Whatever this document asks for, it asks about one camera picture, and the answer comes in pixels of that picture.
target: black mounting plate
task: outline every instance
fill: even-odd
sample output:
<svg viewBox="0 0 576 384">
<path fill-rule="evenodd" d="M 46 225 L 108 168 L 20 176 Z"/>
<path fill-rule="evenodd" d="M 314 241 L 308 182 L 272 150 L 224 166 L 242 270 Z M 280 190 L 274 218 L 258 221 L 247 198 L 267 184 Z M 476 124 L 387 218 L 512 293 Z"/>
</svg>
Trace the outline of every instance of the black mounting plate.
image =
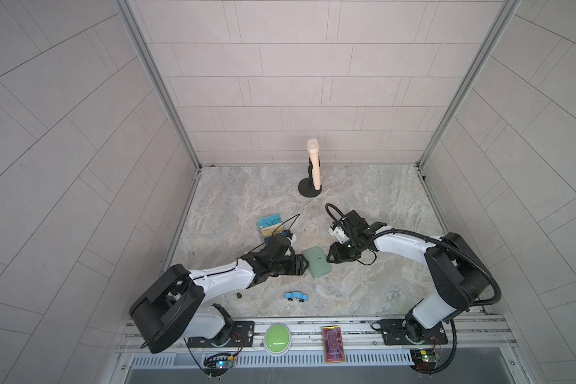
<svg viewBox="0 0 576 384">
<path fill-rule="evenodd" d="M 248 336 L 247 332 L 252 331 L 252 336 Z M 253 343 L 253 321 L 235 321 L 233 325 L 233 332 L 241 336 L 243 340 L 244 347 L 251 347 Z M 189 337 L 187 341 L 188 347 L 190 348 L 215 348 L 215 345 L 211 343 L 211 339 L 206 339 L 204 337 Z M 234 338 L 229 338 L 228 342 L 222 347 L 227 348 L 237 348 L 241 344 L 237 345 Z"/>
<path fill-rule="evenodd" d="M 381 327 L 385 329 L 402 329 L 403 328 L 403 319 L 380 319 L 378 323 Z M 431 336 L 429 339 L 425 340 L 422 344 L 413 344 L 415 346 L 418 345 L 433 345 L 434 340 L 433 336 L 437 339 L 439 344 L 448 344 L 448 337 L 446 336 L 446 332 L 444 331 L 444 326 L 442 322 L 439 322 L 431 329 Z M 384 334 L 382 332 L 382 338 L 384 339 L 384 345 L 410 345 L 410 342 L 405 333 L 397 331 L 397 332 L 387 332 Z"/>
</svg>

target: side wall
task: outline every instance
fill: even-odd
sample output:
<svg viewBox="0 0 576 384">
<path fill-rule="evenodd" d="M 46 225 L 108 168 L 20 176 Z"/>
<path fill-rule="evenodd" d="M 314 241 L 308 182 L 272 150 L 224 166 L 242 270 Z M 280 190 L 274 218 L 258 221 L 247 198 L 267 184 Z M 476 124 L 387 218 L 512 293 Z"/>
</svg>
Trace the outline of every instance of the side wall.
<svg viewBox="0 0 576 384">
<path fill-rule="evenodd" d="M 130 0 L 204 164 L 417 161 L 501 2 Z"/>
<path fill-rule="evenodd" d="M 576 0 L 523 0 L 424 173 L 539 381 L 576 380 Z"/>
<path fill-rule="evenodd" d="M 110 0 L 0 0 L 0 383 L 92 383 L 195 167 Z"/>
</svg>

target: green button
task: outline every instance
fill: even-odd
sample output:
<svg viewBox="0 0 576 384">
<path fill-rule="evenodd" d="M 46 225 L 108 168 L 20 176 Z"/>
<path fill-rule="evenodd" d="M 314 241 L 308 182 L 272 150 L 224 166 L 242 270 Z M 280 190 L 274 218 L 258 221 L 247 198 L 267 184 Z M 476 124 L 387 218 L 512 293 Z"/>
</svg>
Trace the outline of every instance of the green button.
<svg viewBox="0 0 576 384">
<path fill-rule="evenodd" d="M 288 347 L 289 342 L 290 332 L 285 326 L 275 324 L 269 327 L 265 335 L 265 344 L 271 352 L 280 353 L 284 351 Z"/>
</svg>

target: green dome button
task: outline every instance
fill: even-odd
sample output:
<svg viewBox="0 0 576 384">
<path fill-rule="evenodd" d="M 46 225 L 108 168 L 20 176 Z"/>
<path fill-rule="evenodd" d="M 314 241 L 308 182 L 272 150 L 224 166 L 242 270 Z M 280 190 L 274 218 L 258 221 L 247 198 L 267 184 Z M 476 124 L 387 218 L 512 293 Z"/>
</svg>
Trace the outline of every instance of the green dome button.
<svg viewBox="0 0 576 384">
<path fill-rule="evenodd" d="M 274 324 L 265 333 L 265 349 L 271 355 L 281 356 L 291 344 L 290 331 L 284 324 Z"/>
</svg>

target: beige microphone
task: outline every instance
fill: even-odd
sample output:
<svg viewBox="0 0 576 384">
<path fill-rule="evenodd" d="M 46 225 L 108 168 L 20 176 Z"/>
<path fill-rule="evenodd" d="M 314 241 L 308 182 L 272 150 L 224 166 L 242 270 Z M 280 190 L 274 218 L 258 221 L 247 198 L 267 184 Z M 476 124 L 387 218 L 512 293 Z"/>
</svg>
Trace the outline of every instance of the beige microphone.
<svg viewBox="0 0 576 384">
<path fill-rule="evenodd" d="M 311 177 L 314 180 L 314 188 L 320 190 L 322 183 L 320 181 L 320 158 L 318 157 L 318 150 L 320 145 L 316 139 L 309 139 L 307 141 L 307 151 L 309 152 L 309 159 L 311 160 Z"/>
</svg>

